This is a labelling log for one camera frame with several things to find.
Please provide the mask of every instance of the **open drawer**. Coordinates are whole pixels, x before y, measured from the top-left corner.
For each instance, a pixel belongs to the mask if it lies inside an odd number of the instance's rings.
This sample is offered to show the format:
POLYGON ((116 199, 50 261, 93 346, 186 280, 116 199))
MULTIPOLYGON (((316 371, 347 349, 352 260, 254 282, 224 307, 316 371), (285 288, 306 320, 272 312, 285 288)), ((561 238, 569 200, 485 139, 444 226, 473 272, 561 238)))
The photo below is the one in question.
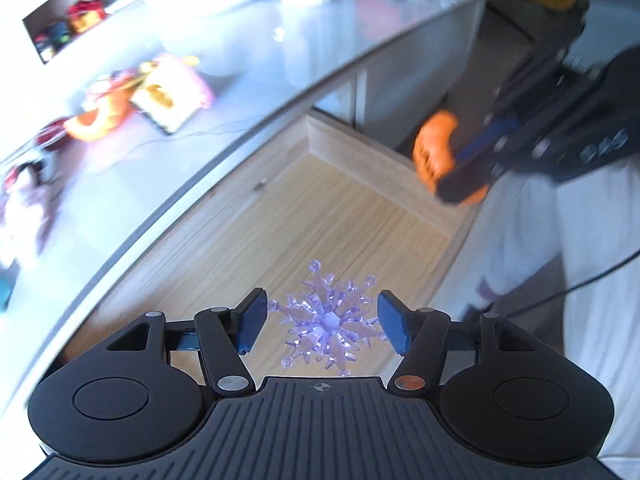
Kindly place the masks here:
MULTIPOLYGON (((441 204, 411 161, 324 115, 286 128, 176 221, 98 304, 63 351, 73 358, 141 313, 191 319, 233 306, 256 286, 270 299, 304 290, 308 262, 361 283, 368 274, 411 308, 429 303, 465 238, 475 211, 441 204)), ((284 369, 287 327, 271 313, 243 359, 256 384, 270 375, 334 376, 312 359, 284 369)), ((363 348, 354 376, 386 375, 388 342, 363 348)), ((194 352, 172 364, 199 382, 194 352)))

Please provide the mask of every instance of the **crosshair marking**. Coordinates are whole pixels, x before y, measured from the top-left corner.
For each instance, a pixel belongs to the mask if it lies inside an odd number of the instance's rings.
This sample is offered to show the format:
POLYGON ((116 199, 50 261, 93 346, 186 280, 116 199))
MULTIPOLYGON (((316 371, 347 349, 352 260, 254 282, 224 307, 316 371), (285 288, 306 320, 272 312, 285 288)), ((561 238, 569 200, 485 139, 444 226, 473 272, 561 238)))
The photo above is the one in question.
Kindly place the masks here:
POLYGON ((318 390, 319 392, 325 392, 327 390, 329 390, 330 388, 333 388, 333 386, 329 386, 327 383, 318 383, 315 386, 313 386, 313 388, 315 390, 318 390))

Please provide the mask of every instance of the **white cloth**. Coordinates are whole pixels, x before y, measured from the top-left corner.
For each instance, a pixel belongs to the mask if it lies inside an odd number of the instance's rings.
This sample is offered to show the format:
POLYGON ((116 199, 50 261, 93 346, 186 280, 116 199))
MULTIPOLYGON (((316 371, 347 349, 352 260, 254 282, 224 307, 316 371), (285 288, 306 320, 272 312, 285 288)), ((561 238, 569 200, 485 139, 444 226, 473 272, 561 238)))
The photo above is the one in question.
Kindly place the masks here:
MULTIPOLYGON (((483 308, 562 253, 568 286, 640 249, 640 172, 631 161, 562 186, 507 174, 482 205, 432 305, 483 308)), ((566 297, 564 353, 603 384, 615 416, 600 460, 640 480, 640 258, 566 297)))

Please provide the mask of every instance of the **hexagonal center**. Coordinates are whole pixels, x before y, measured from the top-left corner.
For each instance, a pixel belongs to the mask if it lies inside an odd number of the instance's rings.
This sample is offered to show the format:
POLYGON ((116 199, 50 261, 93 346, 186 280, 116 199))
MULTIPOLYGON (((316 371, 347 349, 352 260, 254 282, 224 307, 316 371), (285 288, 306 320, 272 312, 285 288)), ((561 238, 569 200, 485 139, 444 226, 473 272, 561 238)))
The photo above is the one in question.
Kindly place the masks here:
POLYGON ((320 326, 326 332, 333 332, 340 326, 340 318, 333 312, 327 312, 320 316, 320 326))

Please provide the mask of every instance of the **purple snowflake ornament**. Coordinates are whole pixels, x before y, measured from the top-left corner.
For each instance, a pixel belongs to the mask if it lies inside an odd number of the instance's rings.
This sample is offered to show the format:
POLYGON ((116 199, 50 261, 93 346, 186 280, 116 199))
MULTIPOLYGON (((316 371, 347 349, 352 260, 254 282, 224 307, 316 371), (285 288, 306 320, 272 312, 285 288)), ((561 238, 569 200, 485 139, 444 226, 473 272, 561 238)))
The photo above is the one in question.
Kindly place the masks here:
POLYGON ((308 294, 300 293, 301 301, 289 294, 287 304, 271 301, 269 305, 272 312, 284 314, 282 324, 293 323, 288 331, 293 339, 285 341, 293 350, 282 358, 282 366, 291 368, 300 356, 309 364, 311 354, 315 354, 318 362, 327 356, 325 369, 337 365, 340 375, 348 376, 351 373, 346 365, 356 361, 352 352, 360 350, 358 342, 370 347, 372 338, 386 340, 382 331, 373 328, 378 318, 365 319, 369 309, 364 305, 373 303, 373 299, 364 296, 364 292, 376 284, 376 279, 367 276, 361 286, 349 280, 343 287, 341 282, 334 285, 334 274, 322 277, 321 268, 318 260, 309 262, 312 279, 302 283, 310 290, 308 294))

